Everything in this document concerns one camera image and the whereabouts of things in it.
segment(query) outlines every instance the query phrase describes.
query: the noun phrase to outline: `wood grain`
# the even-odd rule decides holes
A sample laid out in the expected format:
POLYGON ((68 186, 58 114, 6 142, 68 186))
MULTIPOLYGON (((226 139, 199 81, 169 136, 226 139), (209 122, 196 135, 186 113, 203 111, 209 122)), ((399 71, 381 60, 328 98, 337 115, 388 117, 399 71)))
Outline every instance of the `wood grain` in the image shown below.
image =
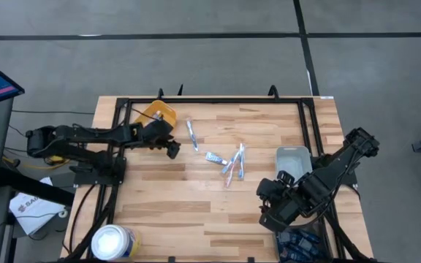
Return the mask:
MULTIPOLYGON (((101 96, 93 127, 110 128, 117 97, 101 96)), ((342 146, 344 139, 333 99, 315 98, 322 143, 326 153, 342 146)), ((279 146, 302 145, 303 135, 296 105, 291 104, 171 104, 178 114, 172 133, 182 143, 176 159, 163 150, 127 150, 124 184, 119 188, 115 223, 137 230, 143 246, 136 262, 164 262, 176 256, 182 262, 277 262, 273 234, 258 224, 261 202, 255 194, 263 178, 274 178, 279 146), (188 136, 191 118, 199 143, 195 152, 188 136), (222 166, 205 160, 207 151, 231 158, 240 142, 246 143, 246 176, 224 187, 222 166)), ((135 104, 144 110, 145 104, 135 104)), ((316 153, 311 119, 305 109, 313 152, 316 153)), ((132 113, 131 121, 138 116, 132 113)), ((89 145, 102 150, 104 145, 89 145)), ((88 186, 76 191, 76 211, 88 186)), ((91 226, 98 194, 96 187, 82 207, 75 227, 75 244, 91 226)), ((360 201, 341 188, 335 200, 345 232, 366 255, 372 256, 360 201)), ((299 217, 296 224, 309 219, 299 217)))

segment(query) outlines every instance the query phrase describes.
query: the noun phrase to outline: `wooden tabletop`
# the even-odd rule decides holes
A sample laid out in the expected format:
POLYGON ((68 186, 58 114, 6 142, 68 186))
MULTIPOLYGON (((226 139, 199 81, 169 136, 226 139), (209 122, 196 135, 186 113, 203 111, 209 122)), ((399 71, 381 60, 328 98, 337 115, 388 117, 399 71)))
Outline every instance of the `wooden tabletop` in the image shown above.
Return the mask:
MULTIPOLYGON (((115 96, 101 96, 93 127, 110 128, 115 96)), ((344 140, 333 99, 314 97, 325 153, 337 151, 344 140)), ((172 132, 180 142, 176 159, 164 150, 134 149, 125 152, 128 164, 119 188, 115 224, 137 230, 143 244, 136 262, 177 261, 277 262, 273 234, 258 224, 261 205, 256 188, 263 178, 275 178, 275 154, 279 146, 303 145, 296 104, 170 104, 178 115, 172 132), (192 119, 199 152, 194 151, 186 127, 192 119), (219 174, 222 166, 205 160, 207 151, 230 159, 240 142, 246 145, 244 181, 229 189, 219 174)), ((146 104, 134 104, 144 110, 146 104)), ((316 153, 311 119, 306 119, 316 153)), ((132 121, 137 113, 132 114, 132 121)), ((104 145, 89 145, 92 150, 104 145)), ((76 191, 68 229, 89 186, 76 191)), ((90 193, 75 226, 77 245, 92 225, 98 186, 90 193)), ((335 199, 338 220, 354 244, 373 256, 358 196, 342 187, 335 199)), ((297 224, 307 221, 299 217, 297 224)), ((65 237, 69 243, 69 232, 65 237)))

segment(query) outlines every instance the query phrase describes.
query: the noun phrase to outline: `gray floor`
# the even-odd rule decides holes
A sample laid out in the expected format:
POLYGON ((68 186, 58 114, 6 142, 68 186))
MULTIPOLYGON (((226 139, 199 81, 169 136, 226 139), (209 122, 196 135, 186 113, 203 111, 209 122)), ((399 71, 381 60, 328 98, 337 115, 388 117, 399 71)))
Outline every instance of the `gray floor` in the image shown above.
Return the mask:
MULTIPOLYGON (((418 1, 302 0, 308 32, 421 31, 418 1)), ((0 0, 0 35, 297 31, 290 0, 0 0)), ((320 94, 334 96, 344 131, 362 126, 381 142, 357 170, 373 252, 421 262, 421 39, 310 39, 320 94)), ((309 95, 299 39, 0 41, 0 69, 26 94, 18 110, 93 112, 99 95, 309 95)), ((22 131, 91 116, 13 113, 22 131)), ((7 146, 24 148, 9 130, 7 146)), ((37 160, 23 159, 36 163, 37 160)), ((34 178, 46 173, 23 169, 34 178)), ((69 178, 56 176, 59 185, 69 178)), ((16 262, 55 260, 66 221, 23 237, 16 262)))

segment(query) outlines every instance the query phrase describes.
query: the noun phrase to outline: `small bottle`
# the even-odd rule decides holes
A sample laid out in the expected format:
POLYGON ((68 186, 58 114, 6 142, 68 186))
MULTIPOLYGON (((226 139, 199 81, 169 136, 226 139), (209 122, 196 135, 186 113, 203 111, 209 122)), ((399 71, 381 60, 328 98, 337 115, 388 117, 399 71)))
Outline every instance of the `small bottle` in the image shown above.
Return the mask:
POLYGON ((106 261, 131 258, 139 247, 140 236, 137 232, 115 224, 98 229, 91 242, 95 257, 106 261))

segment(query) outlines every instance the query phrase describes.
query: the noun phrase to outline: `white container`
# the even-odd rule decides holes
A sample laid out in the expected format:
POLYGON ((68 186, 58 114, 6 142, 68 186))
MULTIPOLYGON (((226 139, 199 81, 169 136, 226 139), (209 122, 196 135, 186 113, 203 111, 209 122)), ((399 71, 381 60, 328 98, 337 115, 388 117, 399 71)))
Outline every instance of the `white container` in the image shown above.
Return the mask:
POLYGON ((276 176, 278 171, 284 170, 295 178, 297 182, 307 172, 313 172, 310 152, 305 146, 283 146, 276 152, 276 176))
POLYGON ((133 257, 139 247, 138 233, 115 224, 101 227, 95 232, 91 242, 95 257, 107 261, 133 257))

